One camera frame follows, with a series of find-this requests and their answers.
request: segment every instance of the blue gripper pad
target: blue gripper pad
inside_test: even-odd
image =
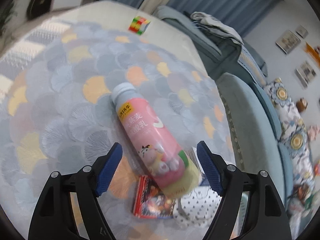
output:
[[[211,189],[217,192],[219,196],[221,196],[223,192],[223,188],[221,185],[221,175],[209,156],[209,154],[212,153],[210,151],[208,152],[208,150],[202,145],[201,142],[197,144],[197,156],[204,174],[208,179]]]
[[[101,196],[102,193],[106,192],[110,182],[113,178],[113,175],[116,172],[119,162],[122,158],[122,146],[117,144],[116,147],[108,152],[109,155],[108,160],[105,165],[101,169],[99,175],[97,176],[97,187],[95,188],[95,193],[97,196]]]

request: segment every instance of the colorful puzzle cube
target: colorful puzzle cube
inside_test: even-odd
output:
[[[147,29],[148,25],[150,24],[150,21],[141,17],[141,16],[137,16],[133,19],[129,30],[137,33],[138,35],[141,35],[145,32],[145,30]]]

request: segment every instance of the bottle label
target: bottle label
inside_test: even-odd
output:
[[[177,182],[190,159],[143,98],[132,98],[118,116],[140,158],[160,188]]]

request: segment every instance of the silver screw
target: silver screw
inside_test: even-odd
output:
[[[54,171],[53,173],[51,173],[52,178],[56,178],[56,177],[58,177],[58,175],[59,175],[59,172],[57,172],[57,171]]]
[[[260,175],[262,177],[268,177],[268,173],[266,171],[260,171]]]
[[[229,170],[229,171],[235,171],[236,170],[236,167],[234,166],[234,165],[228,165],[227,166],[227,169]]]
[[[84,166],[82,170],[84,172],[89,172],[89,171],[91,171],[91,166]]]

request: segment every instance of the pink yogurt bottle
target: pink yogurt bottle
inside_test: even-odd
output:
[[[179,198],[196,187],[198,169],[135,87],[121,83],[111,97],[133,146],[163,193]]]

